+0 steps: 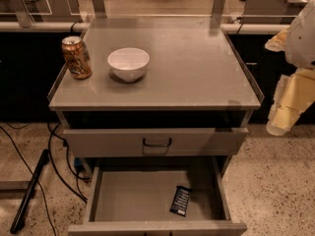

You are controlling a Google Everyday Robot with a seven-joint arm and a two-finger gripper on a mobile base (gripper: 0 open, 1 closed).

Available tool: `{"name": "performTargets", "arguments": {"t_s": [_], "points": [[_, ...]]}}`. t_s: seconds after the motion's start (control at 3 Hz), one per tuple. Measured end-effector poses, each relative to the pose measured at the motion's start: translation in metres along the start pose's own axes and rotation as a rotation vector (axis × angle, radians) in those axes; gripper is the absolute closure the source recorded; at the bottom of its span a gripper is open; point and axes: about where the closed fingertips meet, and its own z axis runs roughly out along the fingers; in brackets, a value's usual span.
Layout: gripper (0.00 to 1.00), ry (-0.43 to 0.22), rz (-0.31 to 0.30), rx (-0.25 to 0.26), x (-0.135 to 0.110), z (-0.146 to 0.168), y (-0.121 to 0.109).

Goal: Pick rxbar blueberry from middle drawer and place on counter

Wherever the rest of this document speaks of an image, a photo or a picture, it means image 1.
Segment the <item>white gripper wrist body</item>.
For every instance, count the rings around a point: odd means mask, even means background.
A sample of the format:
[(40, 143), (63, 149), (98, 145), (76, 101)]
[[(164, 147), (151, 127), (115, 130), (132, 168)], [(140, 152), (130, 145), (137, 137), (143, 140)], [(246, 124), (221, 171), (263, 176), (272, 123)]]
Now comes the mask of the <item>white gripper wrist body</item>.
[(301, 115), (315, 101), (315, 71), (298, 68), (291, 76), (281, 76), (277, 113)]

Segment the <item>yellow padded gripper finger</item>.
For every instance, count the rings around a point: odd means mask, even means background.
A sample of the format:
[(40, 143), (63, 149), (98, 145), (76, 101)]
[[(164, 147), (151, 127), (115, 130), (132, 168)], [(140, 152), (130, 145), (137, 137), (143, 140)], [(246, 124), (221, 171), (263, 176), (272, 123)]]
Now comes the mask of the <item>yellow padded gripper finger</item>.
[(268, 116), (266, 130), (273, 136), (283, 136), (288, 133), (299, 119), (297, 110), (287, 107), (273, 107)]
[(274, 35), (271, 39), (269, 39), (266, 42), (265, 48), (267, 50), (274, 52), (284, 51), (287, 33), (288, 33), (287, 29), (281, 30), (278, 34)]

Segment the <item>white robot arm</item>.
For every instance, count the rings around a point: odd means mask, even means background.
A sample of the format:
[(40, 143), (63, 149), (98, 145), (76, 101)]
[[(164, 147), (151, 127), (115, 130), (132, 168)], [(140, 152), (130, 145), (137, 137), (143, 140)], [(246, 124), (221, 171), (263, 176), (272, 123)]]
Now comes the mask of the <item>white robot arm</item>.
[(266, 130), (283, 136), (315, 102), (315, 0), (310, 0), (288, 29), (283, 29), (265, 44), (271, 51), (283, 51), (287, 63), (296, 67), (281, 75), (270, 109)]

